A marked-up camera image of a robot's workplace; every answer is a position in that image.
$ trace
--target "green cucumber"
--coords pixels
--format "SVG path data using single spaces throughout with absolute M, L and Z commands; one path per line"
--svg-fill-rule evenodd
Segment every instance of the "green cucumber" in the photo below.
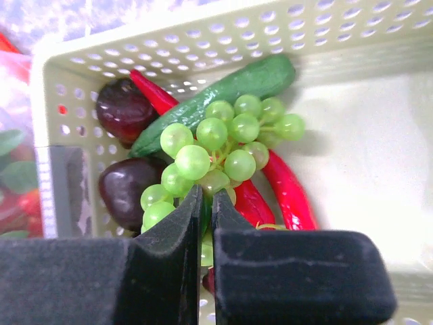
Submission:
M 211 102 L 227 100 L 234 104 L 240 95 L 246 93 L 267 98 L 281 93 L 294 79 L 295 69 L 284 54 L 250 63 L 160 116 L 141 132 L 128 156 L 143 157 L 161 150 L 161 133 L 170 124 L 182 123 L 195 132 Z

